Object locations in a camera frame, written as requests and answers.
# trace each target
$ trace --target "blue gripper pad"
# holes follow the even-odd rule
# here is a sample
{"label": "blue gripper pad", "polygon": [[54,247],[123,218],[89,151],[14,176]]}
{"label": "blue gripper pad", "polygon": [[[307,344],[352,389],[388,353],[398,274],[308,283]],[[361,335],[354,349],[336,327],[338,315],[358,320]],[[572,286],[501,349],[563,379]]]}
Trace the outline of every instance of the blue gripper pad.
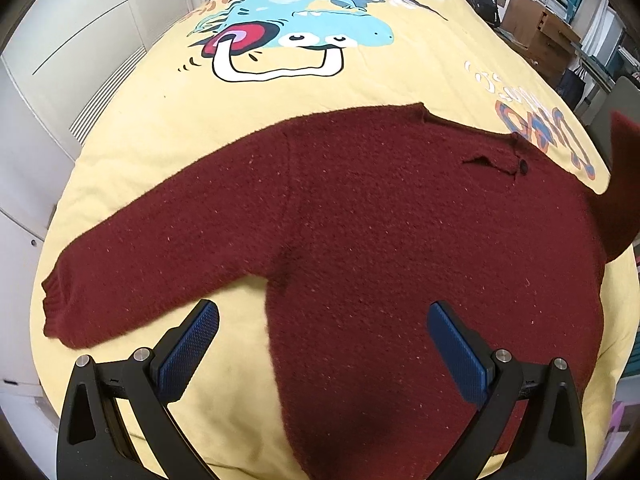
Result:
{"label": "blue gripper pad", "polygon": [[178,328],[173,328],[162,338],[162,340],[165,338],[171,340],[171,336],[174,335],[170,334],[172,331],[183,331],[156,373],[156,395],[163,404],[175,402],[182,397],[218,332],[220,326],[218,306],[213,301],[200,300],[194,311],[197,309],[200,311],[193,312],[194,319],[187,318],[183,323],[185,325],[190,322],[189,326],[180,325]]}
{"label": "blue gripper pad", "polygon": [[429,307],[427,330],[463,399],[481,408],[493,377],[439,303]]}

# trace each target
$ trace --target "sweater cuff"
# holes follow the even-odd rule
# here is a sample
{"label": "sweater cuff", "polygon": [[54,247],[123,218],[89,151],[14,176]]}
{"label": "sweater cuff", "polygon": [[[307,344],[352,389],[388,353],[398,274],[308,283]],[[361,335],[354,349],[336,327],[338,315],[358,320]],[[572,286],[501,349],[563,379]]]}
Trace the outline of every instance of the sweater cuff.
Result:
{"label": "sweater cuff", "polygon": [[44,328],[42,331],[46,337],[58,337],[58,320],[62,315],[65,302],[62,298],[62,288],[55,269],[42,282],[45,298],[42,301],[44,308]]}

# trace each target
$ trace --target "sweater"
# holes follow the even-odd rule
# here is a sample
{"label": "sweater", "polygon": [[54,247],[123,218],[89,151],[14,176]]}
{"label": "sweater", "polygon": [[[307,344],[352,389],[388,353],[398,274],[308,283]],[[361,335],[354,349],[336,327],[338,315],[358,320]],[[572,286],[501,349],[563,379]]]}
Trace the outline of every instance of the sweater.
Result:
{"label": "sweater", "polygon": [[612,135],[613,176],[598,196],[517,134],[419,104],[275,124],[74,240],[43,283],[44,332],[92,346],[263,276],[284,427],[303,470],[425,478],[475,410],[424,329],[433,301],[521,361],[562,356],[584,391],[604,265],[640,229],[640,132],[615,115]]}

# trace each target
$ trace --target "bed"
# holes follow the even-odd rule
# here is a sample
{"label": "bed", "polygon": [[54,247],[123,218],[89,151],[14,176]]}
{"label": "bed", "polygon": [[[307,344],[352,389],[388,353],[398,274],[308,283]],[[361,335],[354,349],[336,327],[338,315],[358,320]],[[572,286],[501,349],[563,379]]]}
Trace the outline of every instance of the bed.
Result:
{"label": "bed", "polygon": [[[416,102],[457,123],[519,132],[591,189],[607,186],[607,168],[569,108],[464,0],[208,0],[175,23],[89,134],[42,250],[31,344],[55,409],[62,408],[80,354],[98,362],[126,358],[153,346],[193,306],[89,349],[71,350],[44,337],[40,283],[72,240],[201,156],[255,130],[315,112]],[[568,142],[553,142],[558,135]],[[210,295],[222,306],[224,323],[184,397],[171,405],[222,480],[306,479],[280,415],[265,284],[248,277]],[[601,298],[604,333],[582,405],[590,470],[640,317],[631,250],[607,265]],[[145,465],[160,472],[128,405],[121,409]],[[485,473],[500,460],[492,459]]]}

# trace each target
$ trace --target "cartoon dinosaur print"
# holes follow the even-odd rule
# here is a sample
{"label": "cartoon dinosaur print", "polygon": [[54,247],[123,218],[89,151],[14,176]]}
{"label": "cartoon dinosaur print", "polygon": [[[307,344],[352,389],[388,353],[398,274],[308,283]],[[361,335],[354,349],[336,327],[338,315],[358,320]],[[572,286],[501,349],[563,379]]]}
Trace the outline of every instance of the cartoon dinosaur print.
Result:
{"label": "cartoon dinosaur print", "polygon": [[[391,28],[362,9],[309,10],[315,0],[242,0],[207,16],[191,34],[214,32],[191,46],[202,45],[202,57],[212,58],[214,74],[228,82],[268,81],[302,75],[333,76],[344,67],[345,48],[393,43]],[[232,57],[258,47],[321,50],[320,66],[240,72]]]}

